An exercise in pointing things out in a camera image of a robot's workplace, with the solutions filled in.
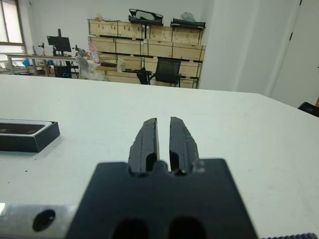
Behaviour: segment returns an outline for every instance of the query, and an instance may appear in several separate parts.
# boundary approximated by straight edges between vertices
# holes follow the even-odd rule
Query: plastic bag
[[[191,22],[196,22],[193,14],[190,12],[184,12],[180,15],[180,19],[184,21],[191,21]]]

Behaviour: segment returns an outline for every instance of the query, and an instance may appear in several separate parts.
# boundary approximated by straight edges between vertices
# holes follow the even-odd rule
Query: white wall
[[[37,37],[34,45],[47,44],[46,36],[56,36],[60,28],[62,36],[69,37],[75,44],[88,50],[88,18],[100,15],[112,20],[128,21],[129,8],[143,9],[164,16],[164,25],[169,25],[173,17],[191,12],[200,20],[202,0],[30,0]],[[51,53],[52,47],[46,47]]]
[[[215,0],[199,88],[232,90],[256,0]]]
[[[215,0],[201,89],[269,95],[299,0]]]
[[[215,0],[203,0],[200,21],[206,22],[206,29],[204,30],[202,38],[201,38],[202,45],[207,45],[210,28],[211,28],[210,25],[212,22],[211,19],[213,17],[214,3],[215,3]]]

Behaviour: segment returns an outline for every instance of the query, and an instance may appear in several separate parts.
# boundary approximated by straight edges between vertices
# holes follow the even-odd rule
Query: black mesh chair back
[[[313,106],[308,102],[302,103],[302,105],[299,106],[298,109],[307,112],[308,114],[311,114],[313,116],[319,117],[319,107]]]
[[[142,69],[140,69],[140,70],[136,73],[136,75],[138,76],[141,85],[148,85],[148,84],[149,84],[148,76],[147,76],[145,67],[143,67]]]
[[[157,81],[177,84],[179,81],[180,61],[159,59],[156,67],[155,78]]]

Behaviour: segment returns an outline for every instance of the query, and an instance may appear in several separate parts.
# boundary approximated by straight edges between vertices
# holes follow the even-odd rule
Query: screw hole
[[[32,228],[36,232],[41,232],[47,229],[55,219],[55,211],[49,209],[36,215]]]

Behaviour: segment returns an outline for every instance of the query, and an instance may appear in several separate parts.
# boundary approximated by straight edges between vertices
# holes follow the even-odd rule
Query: window
[[[7,53],[24,53],[24,40],[17,0],[0,0],[0,65],[5,67]],[[22,66],[18,59],[13,64]]]

